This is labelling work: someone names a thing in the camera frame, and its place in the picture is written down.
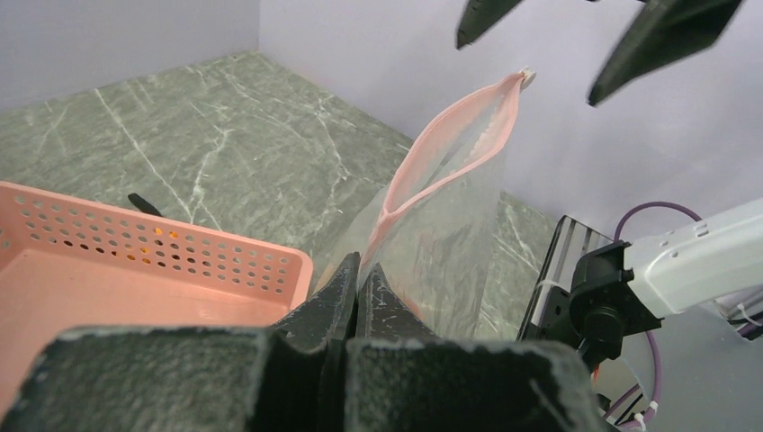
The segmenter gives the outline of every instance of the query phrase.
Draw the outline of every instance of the robotic arm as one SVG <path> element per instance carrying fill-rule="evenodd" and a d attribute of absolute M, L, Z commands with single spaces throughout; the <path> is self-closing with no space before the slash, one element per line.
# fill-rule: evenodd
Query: robotic arm
<path fill-rule="evenodd" d="M 572 276 L 569 308 L 543 338 L 576 347 L 594 369 L 620 355 L 624 337 L 761 281 L 763 199 L 586 254 Z"/>

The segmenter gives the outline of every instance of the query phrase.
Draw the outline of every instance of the light purple wall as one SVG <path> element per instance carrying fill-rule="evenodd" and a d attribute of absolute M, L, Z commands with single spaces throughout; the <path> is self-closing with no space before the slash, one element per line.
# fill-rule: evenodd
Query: light purple wall
<path fill-rule="evenodd" d="M 257 48 L 259 0 L 0 1 L 0 110 Z"/>
<path fill-rule="evenodd" d="M 720 43 L 593 109 L 590 85 L 635 0 L 528 0 L 456 51 L 466 0 L 264 0 L 260 50 L 415 137 L 469 92 L 528 65 L 506 188 L 604 232 L 630 207 L 674 200 L 701 215 L 763 196 L 763 2 Z M 686 218 L 647 211 L 628 238 Z"/>

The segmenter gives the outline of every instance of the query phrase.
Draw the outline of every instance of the pink plastic basket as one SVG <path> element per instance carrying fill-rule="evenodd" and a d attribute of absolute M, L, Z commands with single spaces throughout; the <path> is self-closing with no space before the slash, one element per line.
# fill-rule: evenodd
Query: pink plastic basket
<path fill-rule="evenodd" d="M 311 274 L 299 250 L 0 182 L 0 413 L 64 329 L 268 326 Z"/>

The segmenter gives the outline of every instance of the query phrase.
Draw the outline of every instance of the ziplock bag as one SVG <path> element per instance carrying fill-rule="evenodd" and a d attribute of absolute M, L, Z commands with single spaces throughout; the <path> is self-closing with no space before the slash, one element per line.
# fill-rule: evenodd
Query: ziplock bag
<path fill-rule="evenodd" d="M 491 257 L 506 142 L 523 70 L 437 115 L 418 136 L 389 186 L 353 220 L 319 280 L 360 251 L 358 283 L 381 263 L 390 288 L 442 338 L 471 338 Z"/>

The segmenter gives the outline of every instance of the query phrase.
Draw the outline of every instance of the marble surface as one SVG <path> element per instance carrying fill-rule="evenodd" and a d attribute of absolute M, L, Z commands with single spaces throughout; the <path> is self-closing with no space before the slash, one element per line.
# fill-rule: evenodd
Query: marble surface
<path fill-rule="evenodd" d="M 0 112 L 0 179 L 307 252 L 323 269 L 411 140 L 255 52 Z M 479 338 L 513 338 L 554 221 L 498 212 Z"/>

